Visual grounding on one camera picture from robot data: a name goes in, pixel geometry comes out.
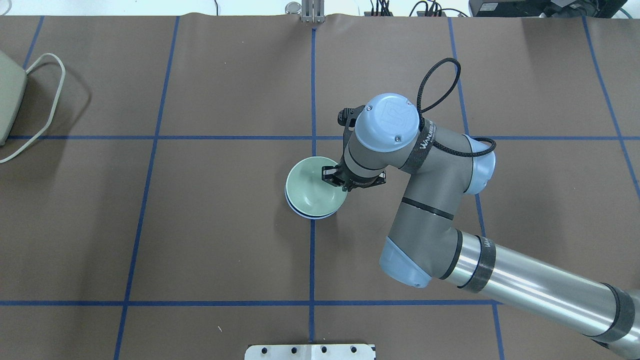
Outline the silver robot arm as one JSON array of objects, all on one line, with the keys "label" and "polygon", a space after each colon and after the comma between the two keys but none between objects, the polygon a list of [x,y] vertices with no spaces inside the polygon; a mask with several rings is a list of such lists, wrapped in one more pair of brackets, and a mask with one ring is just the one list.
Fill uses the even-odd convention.
[{"label": "silver robot arm", "polygon": [[486,137],[440,128],[406,96],[383,93],[339,112],[343,150],[322,179],[345,192],[409,174],[386,237],[383,271],[423,289],[432,279],[570,328],[627,360],[639,358],[639,292],[598,283],[455,228],[465,195],[480,193],[496,156]]}]

